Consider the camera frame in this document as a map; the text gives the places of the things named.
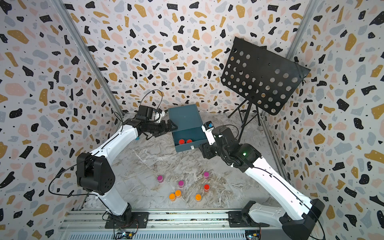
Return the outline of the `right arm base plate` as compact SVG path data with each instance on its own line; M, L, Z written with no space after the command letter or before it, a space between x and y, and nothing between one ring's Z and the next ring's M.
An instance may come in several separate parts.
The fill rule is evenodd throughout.
M256 223L250 217L246 217L241 211L229 211L228 221L230 228L264 228L270 225L264 223Z

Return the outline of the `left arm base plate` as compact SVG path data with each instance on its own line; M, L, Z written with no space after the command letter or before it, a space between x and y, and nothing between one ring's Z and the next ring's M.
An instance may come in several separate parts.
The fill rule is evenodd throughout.
M145 229L149 220L149 212L128 212L122 216L108 214L105 229Z

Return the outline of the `teal top drawer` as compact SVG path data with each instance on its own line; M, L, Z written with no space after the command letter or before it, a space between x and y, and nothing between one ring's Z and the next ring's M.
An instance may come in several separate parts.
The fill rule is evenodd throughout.
M177 153L198 149L200 145L208 142L201 128L192 128L172 132Z

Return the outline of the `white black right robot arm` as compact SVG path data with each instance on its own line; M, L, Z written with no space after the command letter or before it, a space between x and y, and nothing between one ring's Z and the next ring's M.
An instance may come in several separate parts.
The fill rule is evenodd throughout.
M208 142L199 149L205 159L220 157L229 167L236 168L258 182L280 204L271 207L249 201L234 224L260 227L262 224L280 228L292 240L308 240L325 208L319 199L310 199L279 175L262 154L250 144L241 144L227 126L202 125Z

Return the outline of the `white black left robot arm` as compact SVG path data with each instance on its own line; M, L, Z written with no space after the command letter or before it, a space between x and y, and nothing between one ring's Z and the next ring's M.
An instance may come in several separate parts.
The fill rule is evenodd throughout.
M126 225L132 221L132 207L124 201L115 187L116 176L112 165L119 153L141 134L149 140L178 129L172 120L163 120L165 113L152 107L140 106L134 118L124 120L106 143L90 153L77 157L77 182L80 187L95 195L107 208L109 219Z

